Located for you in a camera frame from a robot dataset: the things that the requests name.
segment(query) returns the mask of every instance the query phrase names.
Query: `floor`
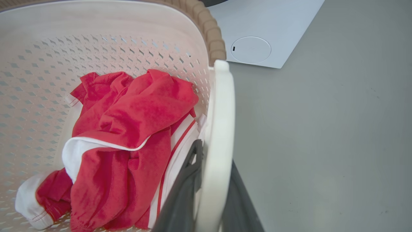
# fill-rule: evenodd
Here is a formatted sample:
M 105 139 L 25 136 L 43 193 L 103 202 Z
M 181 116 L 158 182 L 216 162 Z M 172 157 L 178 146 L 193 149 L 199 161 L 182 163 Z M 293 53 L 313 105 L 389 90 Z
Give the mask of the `floor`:
M 231 64 L 266 232 L 412 231 L 412 1 L 326 0 L 282 69 Z

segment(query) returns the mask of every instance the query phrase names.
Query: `white laundry basket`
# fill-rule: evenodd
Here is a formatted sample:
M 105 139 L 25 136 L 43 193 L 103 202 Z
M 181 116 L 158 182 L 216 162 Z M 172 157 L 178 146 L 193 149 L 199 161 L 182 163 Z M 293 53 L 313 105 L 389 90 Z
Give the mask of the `white laundry basket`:
M 234 86 L 220 29 L 203 3 L 0 0 L 0 11 L 0 230 L 35 230 L 14 210 L 16 191 L 56 168 L 71 134 L 64 97 L 79 77 L 159 69 L 194 83 L 196 110 L 207 114 L 196 231 L 217 231 L 232 165 Z M 70 231 L 69 221 L 47 231 Z

